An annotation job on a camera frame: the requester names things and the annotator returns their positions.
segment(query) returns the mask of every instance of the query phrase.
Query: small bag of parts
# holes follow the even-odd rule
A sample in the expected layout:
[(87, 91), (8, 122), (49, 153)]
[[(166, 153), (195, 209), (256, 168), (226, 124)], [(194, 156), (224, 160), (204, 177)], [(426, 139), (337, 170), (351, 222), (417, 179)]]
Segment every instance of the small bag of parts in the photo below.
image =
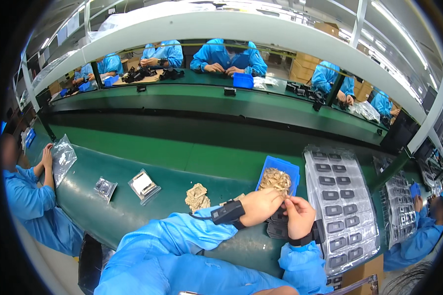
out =
[(95, 184), (94, 190), (100, 197), (107, 201), (107, 204), (109, 204), (111, 196), (117, 188), (117, 185), (118, 182), (113, 183), (100, 176), (99, 180)]
[(138, 195), (141, 200), (140, 205), (146, 205), (161, 190), (153, 180), (149, 177), (144, 169), (128, 181), (131, 189)]
[(378, 253), (376, 211), (352, 151), (308, 145), (304, 156), (308, 200), (325, 231), (325, 272), (337, 275)]

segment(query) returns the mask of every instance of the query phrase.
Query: packaging material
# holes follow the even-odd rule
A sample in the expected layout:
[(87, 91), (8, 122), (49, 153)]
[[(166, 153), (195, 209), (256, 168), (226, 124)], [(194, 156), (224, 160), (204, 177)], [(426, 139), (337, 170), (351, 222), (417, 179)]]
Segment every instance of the packaging material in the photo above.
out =
[(161, 187), (151, 180), (144, 169), (141, 169), (135, 177), (128, 181), (128, 184), (140, 198), (142, 206), (145, 206), (161, 190)]
[(352, 151), (308, 145), (304, 155), (308, 199), (324, 224), (325, 272), (337, 275), (378, 253), (376, 212)]
[(67, 172), (71, 169), (77, 160), (76, 152), (72, 147), (67, 135), (59, 140), (57, 145), (51, 149), (52, 155), (52, 172), (56, 188), (59, 187)]
[(95, 184), (94, 190), (96, 194), (106, 200), (107, 204), (109, 204), (111, 196), (113, 195), (113, 192), (115, 192), (117, 185), (118, 182), (113, 183), (100, 176), (99, 180)]
[[(374, 157), (376, 172), (381, 173), (392, 163), (391, 159)], [(417, 231), (415, 208), (409, 184), (403, 171), (394, 175), (379, 191), (383, 203), (384, 228), (389, 249), (405, 241)]]

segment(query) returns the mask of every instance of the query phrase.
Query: plastic bag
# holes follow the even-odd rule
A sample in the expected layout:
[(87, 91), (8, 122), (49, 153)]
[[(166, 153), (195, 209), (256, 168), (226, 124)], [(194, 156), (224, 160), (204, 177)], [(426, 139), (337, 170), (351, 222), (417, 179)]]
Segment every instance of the plastic bag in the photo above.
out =
[(74, 162), (77, 160), (76, 152), (72, 147), (67, 135), (59, 140), (57, 145), (54, 145), (51, 150), (52, 155), (52, 172), (54, 175), (54, 182), (56, 188), (59, 187), (65, 174), (71, 169)]

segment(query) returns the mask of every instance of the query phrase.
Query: worker's left hand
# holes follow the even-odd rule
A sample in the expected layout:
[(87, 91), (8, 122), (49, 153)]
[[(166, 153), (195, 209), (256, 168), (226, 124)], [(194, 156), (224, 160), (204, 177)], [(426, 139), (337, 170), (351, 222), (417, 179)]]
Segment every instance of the worker's left hand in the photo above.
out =
[(351, 95), (347, 95), (346, 96), (346, 103), (349, 104), (350, 106), (353, 105), (354, 99)]
[(148, 62), (146, 62), (148, 66), (156, 66), (158, 64), (157, 58), (150, 58), (148, 59)]
[(234, 73), (241, 73), (241, 74), (244, 74), (244, 73), (245, 73), (245, 70), (244, 70), (244, 69), (241, 69), (241, 68), (237, 68), (237, 67), (231, 67), (231, 68), (227, 69), (227, 70), (225, 71), (225, 73), (226, 73), (228, 76), (233, 77), (233, 74), (234, 74)]
[(245, 215), (241, 216), (239, 221), (245, 227), (262, 223), (277, 211), (283, 201), (282, 194), (274, 188), (250, 192), (240, 200)]

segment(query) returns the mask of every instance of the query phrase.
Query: green table surface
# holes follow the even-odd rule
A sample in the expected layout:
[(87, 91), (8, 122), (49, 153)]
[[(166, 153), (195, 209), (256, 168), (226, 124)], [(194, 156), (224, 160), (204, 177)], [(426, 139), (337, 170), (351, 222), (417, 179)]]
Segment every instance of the green table surface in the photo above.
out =
[[(109, 118), (105, 115), (104, 118), (112, 122), (125, 119), (114, 116)], [(81, 115), (80, 120), (85, 118), (87, 121), (97, 120), (85, 114)], [(79, 121), (79, 118), (72, 117), (72, 120)], [(171, 121), (167, 128), (174, 128), (177, 132), (177, 126), (188, 126), (186, 121), (197, 121), (177, 120), (180, 122)], [(200, 140), (200, 137), (194, 136), (186, 140), (174, 140), (165, 136), (158, 138), (151, 132), (135, 135), (117, 130), (102, 131), (91, 126), (78, 128), (51, 125), (58, 138), (67, 134), (78, 158), (57, 188), (59, 206), (94, 238), (116, 249), (124, 234), (145, 225), (150, 219), (163, 219), (172, 212), (188, 212), (189, 207), (184, 199), (186, 191), (195, 183), (201, 183), (207, 188), (207, 196), (213, 205), (242, 192), (253, 191), (267, 155), (282, 158), (300, 167), (301, 181), (297, 195), (304, 198), (307, 198), (307, 190), (302, 153), (306, 145), (330, 145), (354, 150), (366, 178), (376, 174), (372, 156), (386, 155), (326, 138), (236, 123), (199, 122), (191, 131), (198, 134), (198, 128), (205, 125), (216, 130), (216, 139), (202, 136), (203, 140)], [(42, 148), (50, 141), (39, 121), (34, 127), (37, 136), (26, 152), (32, 165), (39, 162)], [(143, 127), (158, 132), (162, 130), (151, 121), (147, 121)], [(241, 134), (245, 136), (240, 139), (238, 136)], [(273, 136), (279, 140), (265, 140)], [(139, 198), (127, 184), (141, 168), (146, 169), (155, 183), (162, 187), (157, 197), (146, 206), (139, 205)], [(420, 179), (415, 165), (409, 164), (404, 170), (409, 181)], [(93, 191), (101, 176), (118, 182), (109, 205)], [(387, 249), (384, 217), (378, 193), (372, 198), (381, 237), (379, 255)], [(266, 224), (260, 224), (240, 231), (213, 251), (206, 251), (205, 255), (280, 277), (283, 270), (279, 268), (277, 259), (284, 243), (269, 238)]]

